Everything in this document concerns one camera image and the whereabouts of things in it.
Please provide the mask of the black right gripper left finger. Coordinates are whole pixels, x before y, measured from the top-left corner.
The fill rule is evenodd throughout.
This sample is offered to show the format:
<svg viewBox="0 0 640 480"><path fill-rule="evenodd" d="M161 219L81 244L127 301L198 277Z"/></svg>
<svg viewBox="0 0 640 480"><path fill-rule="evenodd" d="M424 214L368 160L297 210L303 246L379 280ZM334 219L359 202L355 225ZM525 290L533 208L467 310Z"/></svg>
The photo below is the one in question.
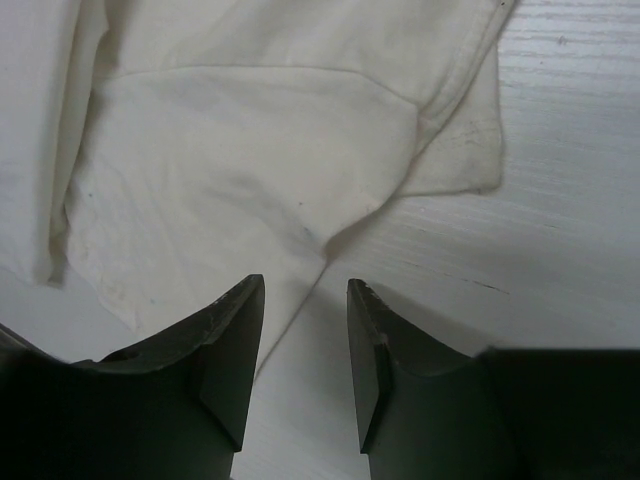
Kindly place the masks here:
<svg viewBox="0 0 640 480"><path fill-rule="evenodd" d="M243 445L265 283L99 361L1 332L5 479L227 479Z"/></svg>

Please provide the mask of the white t shirt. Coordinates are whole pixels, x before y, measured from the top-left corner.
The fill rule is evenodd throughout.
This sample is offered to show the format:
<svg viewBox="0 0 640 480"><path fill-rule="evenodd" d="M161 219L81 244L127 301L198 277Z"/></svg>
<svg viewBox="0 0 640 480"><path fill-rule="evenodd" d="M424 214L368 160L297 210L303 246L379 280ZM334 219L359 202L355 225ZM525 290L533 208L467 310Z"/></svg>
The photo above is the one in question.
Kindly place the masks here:
<svg viewBox="0 0 640 480"><path fill-rule="evenodd" d="M330 241L496 188L510 1L5 1L1 265L69 264L140 337L266 280L259 359Z"/></svg>

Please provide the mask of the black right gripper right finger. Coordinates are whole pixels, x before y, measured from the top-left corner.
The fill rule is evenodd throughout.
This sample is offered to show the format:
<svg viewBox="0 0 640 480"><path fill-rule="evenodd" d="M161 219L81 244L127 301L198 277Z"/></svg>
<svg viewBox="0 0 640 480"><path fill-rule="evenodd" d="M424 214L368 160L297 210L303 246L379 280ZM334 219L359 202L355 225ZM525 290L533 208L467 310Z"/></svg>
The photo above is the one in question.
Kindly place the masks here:
<svg viewBox="0 0 640 480"><path fill-rule="evenodd" d="M374 479L635 479L635 350L464 355L347 288L361 452Z"/></svg>

